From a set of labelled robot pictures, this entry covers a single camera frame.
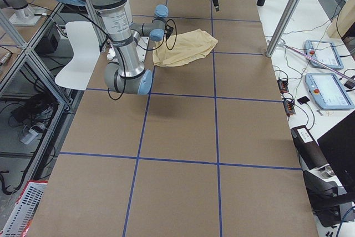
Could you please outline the cream long sleeve shirt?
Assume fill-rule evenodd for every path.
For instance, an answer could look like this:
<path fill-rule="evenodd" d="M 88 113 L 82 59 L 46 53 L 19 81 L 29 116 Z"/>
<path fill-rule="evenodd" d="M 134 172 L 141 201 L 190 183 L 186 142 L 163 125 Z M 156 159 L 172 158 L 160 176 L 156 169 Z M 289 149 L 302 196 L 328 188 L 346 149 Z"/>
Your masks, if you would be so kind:
<path fill-rule="evenodd" d="M 178 34 L 159 48 L 154 48 L 153 63 L 158 67 L 179 67 L 205 58 L 218 44 L 218 40 L 201 29 Z"/>

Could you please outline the upper blue teach pendant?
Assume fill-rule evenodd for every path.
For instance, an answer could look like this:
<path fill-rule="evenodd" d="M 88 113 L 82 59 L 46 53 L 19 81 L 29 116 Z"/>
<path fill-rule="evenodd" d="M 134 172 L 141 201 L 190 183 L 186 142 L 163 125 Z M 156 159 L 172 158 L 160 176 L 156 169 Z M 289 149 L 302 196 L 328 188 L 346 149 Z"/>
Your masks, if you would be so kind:
<path fill-rule="evenodd" d="M 344 68 L 333 42 L 308 39 L 304 43 L 304 50 L 306 55 L 332 69 L 341 70 Z"/>

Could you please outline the blue teach pendant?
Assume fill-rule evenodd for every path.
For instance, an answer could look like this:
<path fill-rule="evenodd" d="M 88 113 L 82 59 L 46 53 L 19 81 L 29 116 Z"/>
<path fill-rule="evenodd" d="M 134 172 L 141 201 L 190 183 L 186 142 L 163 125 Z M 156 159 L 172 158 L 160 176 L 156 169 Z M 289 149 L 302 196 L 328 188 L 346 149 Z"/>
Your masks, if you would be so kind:
<path fill-rule="evenodd" d="M 351 110 L 354 104 L 335 74 L 307 73 L 305 84 L 321 110 Z"/>
<path fill-rule="evenodd" d="M 344 68 L 333 42 L 308 39 L 304 43 L 304 50 L 306 55 L 332 69 L 341 70 Z"/>

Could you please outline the lower blue teach pendant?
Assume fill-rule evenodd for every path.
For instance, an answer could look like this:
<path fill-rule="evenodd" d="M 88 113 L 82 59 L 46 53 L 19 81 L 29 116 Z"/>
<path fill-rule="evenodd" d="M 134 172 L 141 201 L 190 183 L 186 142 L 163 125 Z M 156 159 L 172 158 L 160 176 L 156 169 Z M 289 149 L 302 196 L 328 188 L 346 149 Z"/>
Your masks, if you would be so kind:
<path fill-rule="evenodd" d="M 335 74 L 307 73 L 305 84 L 321 110 L 351 110 L 354 104 Z"/>

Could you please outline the white plastic chair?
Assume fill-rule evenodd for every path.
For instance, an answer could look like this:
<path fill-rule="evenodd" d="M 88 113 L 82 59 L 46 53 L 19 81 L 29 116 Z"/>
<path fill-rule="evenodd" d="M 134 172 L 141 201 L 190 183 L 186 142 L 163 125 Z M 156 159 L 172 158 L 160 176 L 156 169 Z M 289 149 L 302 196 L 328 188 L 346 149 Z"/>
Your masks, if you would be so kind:
<path fill-rule="evenodd" d="M 100 56 L 99 41 L 90 22 L 76 21 L 66 24 L 73 58 L 55 77 L 63 88 L 86 90 Z"/>

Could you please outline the black equipment case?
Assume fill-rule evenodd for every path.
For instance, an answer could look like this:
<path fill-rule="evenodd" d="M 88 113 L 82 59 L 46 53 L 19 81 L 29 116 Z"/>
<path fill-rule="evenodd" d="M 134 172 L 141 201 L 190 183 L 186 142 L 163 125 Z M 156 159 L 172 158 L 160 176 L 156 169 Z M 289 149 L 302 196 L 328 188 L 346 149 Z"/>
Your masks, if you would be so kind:
<path fill-rule="evenodd" d="M 303 178 L 322 226 L 354 221 L 354 113 L 317 140 L 304 125 L 292 128 L 291 135 L 308 168 Z"/>

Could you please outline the red white plastic basket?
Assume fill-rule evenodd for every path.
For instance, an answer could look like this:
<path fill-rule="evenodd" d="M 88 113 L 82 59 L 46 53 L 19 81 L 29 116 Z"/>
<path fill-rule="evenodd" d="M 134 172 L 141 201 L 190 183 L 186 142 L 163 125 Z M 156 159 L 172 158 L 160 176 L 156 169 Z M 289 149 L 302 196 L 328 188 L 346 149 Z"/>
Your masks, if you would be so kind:
<path fill-rule="evenodd" d="M 27 182 L 1 230 L 1 236 L 26 236 L 47 183 L 46 180 Z"/>

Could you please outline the aluminium frame post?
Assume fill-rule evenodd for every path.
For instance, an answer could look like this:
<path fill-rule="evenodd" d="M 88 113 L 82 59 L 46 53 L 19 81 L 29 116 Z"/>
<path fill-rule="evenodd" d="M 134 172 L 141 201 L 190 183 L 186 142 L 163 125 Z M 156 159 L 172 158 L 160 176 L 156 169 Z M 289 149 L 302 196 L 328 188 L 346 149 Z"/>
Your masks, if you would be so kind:
<path fill-rule="evenodd" d="M 274 51 L 276 50 L 276 47 L 284 34 L 284 31 L 298 5 L 300 0 L 288 0 L 286 7 L 284 9 L 284 12 L 276 26 L 276 29 L 272 35 L 272 38 L 269 42 L 269 45 L 267 46 L 266 49 L 266 56 L 267 57 L 272 57 Z"/>

